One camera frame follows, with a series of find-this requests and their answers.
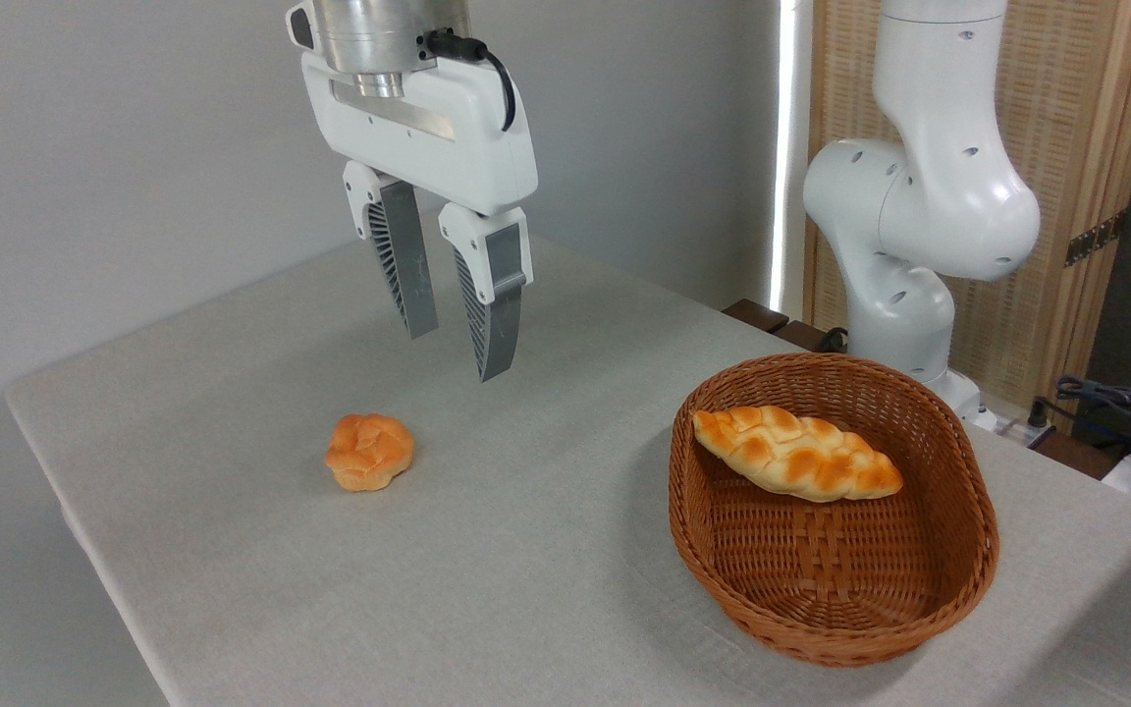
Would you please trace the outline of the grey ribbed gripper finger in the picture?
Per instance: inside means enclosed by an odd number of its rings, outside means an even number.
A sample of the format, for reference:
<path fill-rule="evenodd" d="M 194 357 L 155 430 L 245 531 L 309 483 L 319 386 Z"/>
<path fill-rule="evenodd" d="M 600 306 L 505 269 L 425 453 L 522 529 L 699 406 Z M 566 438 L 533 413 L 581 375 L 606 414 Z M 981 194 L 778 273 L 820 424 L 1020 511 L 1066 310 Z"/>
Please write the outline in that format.
<path fill-rule="evenodd" d="M 343 170 L 351 219 L 372 242 L 396 309 L 412 339 L 434 331 L 437 312 L 414 188 L 349 161 Z"/>
<path fill-rule="evenodd" d="M 523 288 L 533 282 L 526 215 L 520 207 L 483 216 L 458 204 L 439 214 L 454 247 L 468 330 L 484 382 L 512 367 Z"/>

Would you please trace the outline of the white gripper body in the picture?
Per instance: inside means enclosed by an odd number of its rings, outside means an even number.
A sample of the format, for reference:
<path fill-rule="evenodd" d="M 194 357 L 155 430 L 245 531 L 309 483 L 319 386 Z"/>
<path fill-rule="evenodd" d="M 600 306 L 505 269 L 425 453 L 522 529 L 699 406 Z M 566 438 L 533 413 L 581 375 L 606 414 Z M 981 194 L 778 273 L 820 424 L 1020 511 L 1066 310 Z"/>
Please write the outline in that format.
<path fill-rule="evenodd" d="M 493 68 L 440 59 L 407 75 L 403 97 L 363 97 L 314 52 L 301 55 L 311 107 L 334 152 L 483 215 L 503 213 L 539 184 L 528 121 L 506 133 Z"/>

